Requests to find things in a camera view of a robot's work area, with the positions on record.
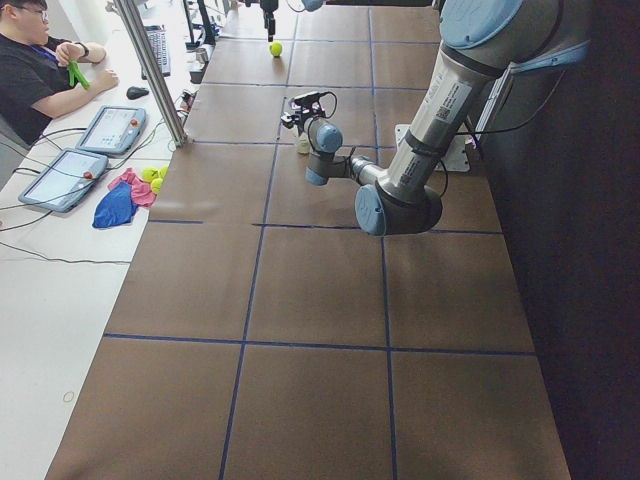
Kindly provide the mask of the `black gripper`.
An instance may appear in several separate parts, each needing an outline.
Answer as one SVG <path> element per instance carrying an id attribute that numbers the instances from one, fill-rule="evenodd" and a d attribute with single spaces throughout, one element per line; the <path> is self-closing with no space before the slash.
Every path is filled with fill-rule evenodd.
<path id="1" fill-rule="evenodd" d="M 280 117 L 281 125 L 285 128 L 297 128 L 299 134 L 308 133 L 314 123 L 329 124 L 324 111 L 302 110 L 296 113 L 284 113 Z"/>
<path id="2" fill-rule="evenodd" d="M 260 0 L 259 5 L 264 12 L 264 28 L 267 31 L 267 41 L 272 42 L 276 31 L 276 21 L 273 13 L 278 9 L 279 1 Z"/>

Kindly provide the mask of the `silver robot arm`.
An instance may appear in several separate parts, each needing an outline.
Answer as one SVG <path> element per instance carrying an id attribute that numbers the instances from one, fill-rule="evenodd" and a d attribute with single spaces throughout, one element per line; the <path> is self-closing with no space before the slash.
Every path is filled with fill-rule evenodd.
<path id="1" fill-rule="evenodd" d="M 320 93 L 291 99 L 292 110 L 281 123 L 310 142 L 307 181 L 356 181 L 356 219 L 370 235 L 430 230 L 441 217 L 442 203 L 426 183 L 484 86 L 506 71 L 565 68 L 581 61 L 589 45 L 591 13 L 589 1 L 445 2 L 428 91 L 388 168 L 363 156 L 338 155 L 342 133 L 320 106 Z"/>
<path id="2" fill-rule="evenodd" d="M 267 31 L 267 41 L 272 42 L 274 40 L 276 34 L 276 19 L 275 12 L 279 8 L 278 0 L 259 0 L 258 4 L 263 12 L 263 23 L 264 28 Z M 295 10 L 295 12 L 300 13 L 304 11 L 315 11 L 319 9 L 324 4 L 323 0 L 302 0 L 302 8 L 300 10 Z"/>

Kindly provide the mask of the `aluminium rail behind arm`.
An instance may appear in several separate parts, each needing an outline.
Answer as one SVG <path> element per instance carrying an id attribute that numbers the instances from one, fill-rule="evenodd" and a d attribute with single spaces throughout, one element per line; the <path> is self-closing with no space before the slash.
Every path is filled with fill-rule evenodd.
<path id="1" fill-rule="evenodd" d="M 499 79 L 490 82 L 481 90 L 480 96 L 469 114 L 476 147 L 480 146 L 480 141 L 489 131 L 499 129 L 497 118 L 507 101 L 512 86 L 513 75 L 511 68 L 508 68 Z"/>

